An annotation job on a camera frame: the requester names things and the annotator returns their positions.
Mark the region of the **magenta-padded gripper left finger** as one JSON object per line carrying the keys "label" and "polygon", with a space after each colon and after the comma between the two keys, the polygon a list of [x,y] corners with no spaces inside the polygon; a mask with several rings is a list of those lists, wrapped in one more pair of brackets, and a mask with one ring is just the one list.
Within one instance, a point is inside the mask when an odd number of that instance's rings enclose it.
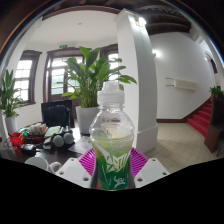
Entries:
{"label": "magenta-padded gripper left finger", "polygon": [[95,168],[95,153],[90,149],[78,158],[69,158],[56,175],[83,188],[91,188]]}

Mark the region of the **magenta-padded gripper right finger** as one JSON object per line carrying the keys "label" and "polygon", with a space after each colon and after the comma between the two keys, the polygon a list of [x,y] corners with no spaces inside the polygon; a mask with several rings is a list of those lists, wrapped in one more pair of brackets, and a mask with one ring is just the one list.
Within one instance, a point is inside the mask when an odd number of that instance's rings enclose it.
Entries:
{"label": "magenta-padded gripper right finger", "polygon": [[130,188],[140,188],[169,175],[157,158],[148,158],[135,148],[131,149]]}

